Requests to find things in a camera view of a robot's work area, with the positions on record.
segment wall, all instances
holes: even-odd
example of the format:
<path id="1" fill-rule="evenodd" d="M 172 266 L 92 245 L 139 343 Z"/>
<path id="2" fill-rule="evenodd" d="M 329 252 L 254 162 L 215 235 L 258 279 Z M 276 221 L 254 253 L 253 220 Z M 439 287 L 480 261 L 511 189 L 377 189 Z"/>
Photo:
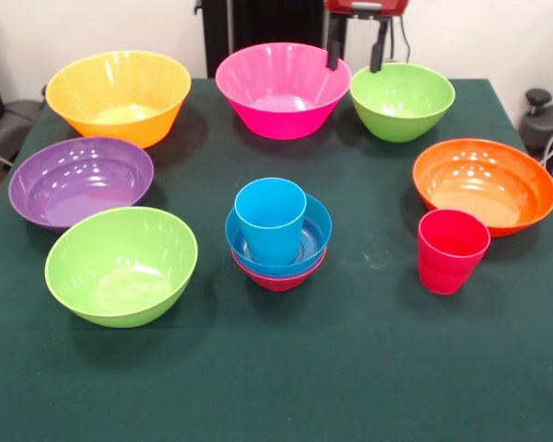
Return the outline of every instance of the wall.
<path id="1" fill-rule="evenodd" d="M 1 91 L 5 99 L 38 98 L 64 65 L 125 48 L 166 53 L 205 76 L 202 19 L 193 4 L 0 0 Z M 406 31 L 412 62 L 449 77 L 488 77 L 514 120 L 526 109 L 529 87 L 553 93 L 553 0 L 411 0 Z M 347 61 L 354 70 L 368 63 L 375 36 L 375 24 L 351 20 Z"/>
<path id="2" fill-rule="evenodd" d="M 74 60 L 122 49 L 165 53 L 206 76 L 194 0 L 0 0 L 0 91 L 35 98 Z"/>
<path id="3" fill-rule="evenodd" d="M 411 0 L 405 23 L 410 62 L 451 78 L 489 78 L 515 122 L 527 110 L 528 88 L 553 94 L 553 0 Z M 376 30 L 364 20 L 348 27 L 353 70 L 369 63 Z M 399 27 L 396 32 L 401 40 Z"/>

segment plastic cup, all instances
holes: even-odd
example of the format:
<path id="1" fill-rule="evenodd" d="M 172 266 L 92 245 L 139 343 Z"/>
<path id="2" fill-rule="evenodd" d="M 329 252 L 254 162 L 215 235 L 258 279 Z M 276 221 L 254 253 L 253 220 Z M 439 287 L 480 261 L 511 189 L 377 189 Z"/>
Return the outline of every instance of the plastic cup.
<path id="1" fill-rule="evenodd" d="M 255 261 L 285 265 L 299 250 L 307 197 L 301 187 L 282 178 L 262 178 L 236 195 L 234 210 Z"/>
<path id="2" fill-rule="evenodd" d="M 418 225 L 420 282 L 437 295 L 452 295 L 469 279 L 490 238 L 488 228 L 466 212 L 428 212 Z"/>

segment magenta bowl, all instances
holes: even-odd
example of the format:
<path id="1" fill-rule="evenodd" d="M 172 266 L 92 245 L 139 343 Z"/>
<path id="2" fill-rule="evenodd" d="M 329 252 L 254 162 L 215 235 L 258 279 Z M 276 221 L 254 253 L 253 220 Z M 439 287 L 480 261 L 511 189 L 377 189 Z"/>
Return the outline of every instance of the magenta bowl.
<path id="1" fill-rule="evenodd" d="M 320 265 L 322 265 L 322 262 L 324 262 L 327 252 L 328 248 L 326 247 L 324 249 L 324 253 L 322 253 L 322 257 L 320 258 L 320 260 L 315 263 L 315 265 L 313 265 L 310 270 L 290 278 L 268 278 L 266 276 L 262 276 L 258 273 L 254 273 L 245 265 L 243 265 L 233 249 L 231 250 L 231 256 L 233 257 L 233 260 L 236 262 L 236 264 L 238 264 L 238 266 L 259 286 L 265 288 L 266 290 L 270 290 L 271 292 L 286 292 L 287 290 L 303 284 L 307 278 L 309 278 L 317 269 L 319 269 Z"/>
<path id="2" fill-rule="evenodd" d="M 327 51 L 300 43 L 265 43 L 230 55 L 215 81 L 244 124 L 276 140 L 317 131 L 350 89 L 343 61 L 332 71 Z"/>
<path id="3" fill-rule="evenodd" d="M 49 145 L 15 170 L 12 207 L 33 224 L 61 231 L 103 210 L 137 204 L 154 179 L 146 151 L 112 138 Z"/>

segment table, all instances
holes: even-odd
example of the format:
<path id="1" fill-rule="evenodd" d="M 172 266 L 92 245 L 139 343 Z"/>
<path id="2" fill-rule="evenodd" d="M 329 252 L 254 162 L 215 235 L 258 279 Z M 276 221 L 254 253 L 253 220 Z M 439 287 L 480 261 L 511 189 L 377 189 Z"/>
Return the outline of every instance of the table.
<path id="1" fill-rule="evenodd" d="M 372 137 L 349 97 L 308 138 L 251 134 L 211 80 L 195 80 L 144 205 L 199 243 L 192 281 L 146 327 L 104 329 L 50 295 L 57 236 L 0 194 L 0 441 L 553 442 L 553 214 L 496 239 L 470 282 L 436 297 L 417 277 L 424 206 L 411 166 L 453 137 L 521 145 L 490 83 L 407 145 Z M 17 163 L 76 136 L 44 110 Z M 286 294 L 254 285 L 223 225 L 250 180 L 296 181 L 328 207 L 324 265 Z"/>

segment lime green bowl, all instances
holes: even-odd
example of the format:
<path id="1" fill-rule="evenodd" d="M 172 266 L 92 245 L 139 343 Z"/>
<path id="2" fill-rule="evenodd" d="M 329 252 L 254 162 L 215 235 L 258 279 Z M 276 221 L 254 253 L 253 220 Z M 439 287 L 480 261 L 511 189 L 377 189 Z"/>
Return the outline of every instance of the lime green bowl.
<path id="1" fill-rule="evenodd" d="M 45 263 L 55 299 L 106 327 L 147 324 L 178 300 L 196 265 L 193 231 L 150 207 L 100 212 L 67 230 Z"/>
<path id="2" fill-rule="evenodd" d="M 405 143 L 425 134 L 454 103 L 454 87 L 422 66 L 385 63 L 352 77 L 350 95 L 362 122 L 382 140 Z"/>

